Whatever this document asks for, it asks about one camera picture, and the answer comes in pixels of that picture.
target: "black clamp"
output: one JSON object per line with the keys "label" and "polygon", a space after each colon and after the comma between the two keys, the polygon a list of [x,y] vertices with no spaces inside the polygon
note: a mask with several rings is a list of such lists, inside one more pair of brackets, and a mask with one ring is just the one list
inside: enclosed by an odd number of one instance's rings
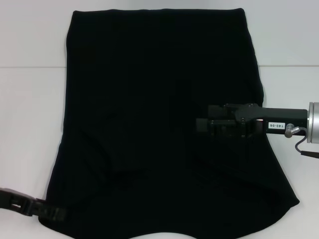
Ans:
{"label": "black clamp", "polygon": [[0,208],[29,217],[36,215],[51,221],[62,222],[66,218],[66,210],[64,208],[50,205],[47,201],[9,189],[0,189]]}

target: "white background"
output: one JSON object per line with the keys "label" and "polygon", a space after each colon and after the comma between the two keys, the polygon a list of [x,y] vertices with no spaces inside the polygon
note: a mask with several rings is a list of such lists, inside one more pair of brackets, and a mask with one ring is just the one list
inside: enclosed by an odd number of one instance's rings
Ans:
{"label": "white background", "polygon": [[[0,0],[0,188],[44,198],[62,136],[65,38],[74,10],[238,7],[246,11],[264,106],[307,109],[310,101],[319,102],[317,0]],[[301,203],[273,226],[244,238],[318,239],[319,160],[295,151],[299,137],[269,139]],[[319,145],[301,148],[319,151]],[[68,237],[36,217],[0,209],[0,238]]]}

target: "black cloth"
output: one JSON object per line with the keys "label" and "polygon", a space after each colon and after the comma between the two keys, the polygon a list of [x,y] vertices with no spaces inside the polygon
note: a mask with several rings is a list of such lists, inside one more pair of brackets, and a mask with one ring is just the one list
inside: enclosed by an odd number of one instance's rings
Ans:
{"label": "black cloth", "polygon": [[244,10],[75,11],[62,142],[47,201],[76,239],[234,239],[298,204],[265,134],[193,133],[208,105],[262,105]]}

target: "robot end effector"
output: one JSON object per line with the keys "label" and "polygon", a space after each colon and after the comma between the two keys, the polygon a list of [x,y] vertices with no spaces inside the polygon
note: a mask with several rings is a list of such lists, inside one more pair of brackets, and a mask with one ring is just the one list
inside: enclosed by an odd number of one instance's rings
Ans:
{"label": "robot end effector", "polygon": [[301,155],[319,158],[319,153],[300,151],[305,140],[319,143],[319,103],[310,102],[309,110],[263,108],[257,104],[208,106],[208,118],[196,119],[196,133],[211,138],[249,138],[259,133],[302,135],[296,144]]}

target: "white label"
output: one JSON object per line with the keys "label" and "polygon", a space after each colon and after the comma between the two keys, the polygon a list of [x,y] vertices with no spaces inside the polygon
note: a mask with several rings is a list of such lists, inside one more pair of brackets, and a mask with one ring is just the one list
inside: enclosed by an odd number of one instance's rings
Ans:
{"label": "white label", "polygon": [[277,122],[269,122],[268,128],[272,129],[285,129],[286,124],[285,123],[277,123]]}

